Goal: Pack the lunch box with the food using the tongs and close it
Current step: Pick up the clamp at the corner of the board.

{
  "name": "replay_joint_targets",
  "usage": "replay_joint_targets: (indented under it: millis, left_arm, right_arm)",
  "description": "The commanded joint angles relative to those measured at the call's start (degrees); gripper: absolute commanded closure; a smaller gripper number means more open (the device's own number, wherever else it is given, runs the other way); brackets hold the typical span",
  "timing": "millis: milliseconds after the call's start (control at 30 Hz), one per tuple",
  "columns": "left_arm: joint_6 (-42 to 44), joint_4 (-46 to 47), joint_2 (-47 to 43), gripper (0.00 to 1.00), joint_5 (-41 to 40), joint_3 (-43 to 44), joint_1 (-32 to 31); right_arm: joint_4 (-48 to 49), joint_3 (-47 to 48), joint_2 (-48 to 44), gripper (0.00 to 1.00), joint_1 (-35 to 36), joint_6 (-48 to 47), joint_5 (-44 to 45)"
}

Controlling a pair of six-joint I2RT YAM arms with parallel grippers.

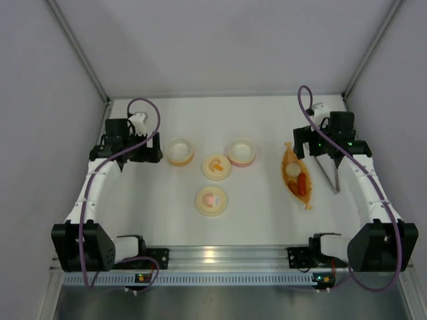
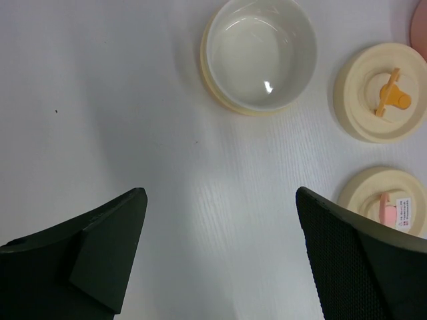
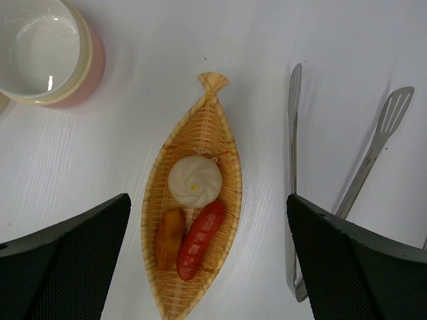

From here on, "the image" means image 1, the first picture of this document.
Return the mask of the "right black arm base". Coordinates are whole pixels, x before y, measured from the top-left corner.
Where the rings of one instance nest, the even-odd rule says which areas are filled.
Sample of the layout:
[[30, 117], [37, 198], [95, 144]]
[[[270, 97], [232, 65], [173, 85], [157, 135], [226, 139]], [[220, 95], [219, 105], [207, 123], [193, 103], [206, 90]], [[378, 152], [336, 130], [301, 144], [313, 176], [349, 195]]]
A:
[[290, 269], [298, 269], [306, 272], [315, 268], [345, 268], [346, 262], [336, 258], [323, 255], [309, 247], [288, 247], [288, 265]]

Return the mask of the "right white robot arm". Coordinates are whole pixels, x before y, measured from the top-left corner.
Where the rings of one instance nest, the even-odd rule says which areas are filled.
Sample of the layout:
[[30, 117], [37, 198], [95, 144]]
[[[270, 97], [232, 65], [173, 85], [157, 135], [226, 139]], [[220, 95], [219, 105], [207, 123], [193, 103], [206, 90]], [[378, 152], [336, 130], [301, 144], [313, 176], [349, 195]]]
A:
[[309, 111], [318, 126], [294, 129], [294, 153], [304, 158], [304, 145], [313, 157], [328, 155], [338, 176], [350, 188], [360, 230], [353, 236], [338, 233], [314, 235], [320, 255], [337, 258], [356, 272], [406, 270], [418, 239], [414, 223], [405, 223], [391, 206], [376, 175], [372, 152], [356, 139], [354, 114], [348, 111]]

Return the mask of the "metal tongs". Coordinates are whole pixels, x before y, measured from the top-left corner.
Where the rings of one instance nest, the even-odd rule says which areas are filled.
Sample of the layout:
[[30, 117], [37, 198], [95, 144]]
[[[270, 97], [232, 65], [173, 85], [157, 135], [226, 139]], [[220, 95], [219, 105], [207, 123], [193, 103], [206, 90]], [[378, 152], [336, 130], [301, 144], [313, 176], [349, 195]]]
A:
[[327, 154], [317, 157], [313, 156], [312, 158], [329, 185], [332, 193], [337, 195], [340, 192], [340, 179], [334, 160]]

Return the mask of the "red sausage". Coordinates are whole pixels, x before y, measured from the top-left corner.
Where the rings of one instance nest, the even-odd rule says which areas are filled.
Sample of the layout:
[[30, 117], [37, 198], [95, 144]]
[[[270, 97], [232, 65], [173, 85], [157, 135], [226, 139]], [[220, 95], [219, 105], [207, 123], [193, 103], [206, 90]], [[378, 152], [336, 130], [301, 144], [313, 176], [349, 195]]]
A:
[[305, 196], [307, 193], [307, 187], [306, 187], [306, 174], [300, 173], [298, 176], [298, 193], [301, 196]]

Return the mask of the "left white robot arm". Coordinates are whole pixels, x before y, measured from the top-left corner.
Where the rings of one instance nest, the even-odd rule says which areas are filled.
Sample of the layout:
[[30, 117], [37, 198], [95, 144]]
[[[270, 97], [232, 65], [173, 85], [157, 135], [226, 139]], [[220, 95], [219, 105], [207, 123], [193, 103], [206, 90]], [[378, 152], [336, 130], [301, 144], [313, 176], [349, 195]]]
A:
[[126, 163], [159, 163], [163, 158], [158, 131], [143, 134], [142, 120], [135, 117], [108, 119], [99, 144], [89, 153], [87, 177], [73, 209], [63, 223], [55, 224], [51, 238], [62, 270], [109, 271], [115, 264], [147, 253], [141, 235], [118, 235], [106, 231], [102, 201]]

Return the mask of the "white round bun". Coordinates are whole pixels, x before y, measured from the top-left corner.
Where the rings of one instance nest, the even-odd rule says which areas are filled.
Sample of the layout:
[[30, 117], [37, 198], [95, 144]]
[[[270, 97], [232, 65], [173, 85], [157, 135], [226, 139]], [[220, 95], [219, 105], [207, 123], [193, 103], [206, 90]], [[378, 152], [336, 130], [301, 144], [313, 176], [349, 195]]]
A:
[[297, 163], [288, 163], [286, 165], [285, 172], [287, 176], [297, 178], [302, 170]]

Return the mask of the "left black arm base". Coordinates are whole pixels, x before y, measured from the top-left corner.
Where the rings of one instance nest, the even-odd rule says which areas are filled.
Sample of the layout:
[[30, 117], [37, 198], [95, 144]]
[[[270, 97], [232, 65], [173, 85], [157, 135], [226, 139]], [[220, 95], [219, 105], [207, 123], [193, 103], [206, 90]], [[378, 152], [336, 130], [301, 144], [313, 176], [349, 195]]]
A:
[[169, 263], [169, 249], [166, 247], [148, 247], [142, 255], [126, 258], [125, 261], [116, 263], [113, 269], [117, 270], [166, 270]]

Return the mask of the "brown fried food piece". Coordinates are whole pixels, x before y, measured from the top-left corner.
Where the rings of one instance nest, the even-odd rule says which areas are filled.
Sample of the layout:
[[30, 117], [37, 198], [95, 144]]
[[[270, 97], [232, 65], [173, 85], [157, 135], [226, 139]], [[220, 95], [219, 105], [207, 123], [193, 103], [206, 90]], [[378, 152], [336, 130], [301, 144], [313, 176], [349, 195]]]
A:
[[289, 187], [289, 189], [290, 189], [290, 191], [292, 193], [294, 193], [296, 195], [299, 193], [298, 185], [297, 185], [297, 183], [295, 181], [293, 181], [293, 180], [289, 181], [288, 182], [288, 187]]

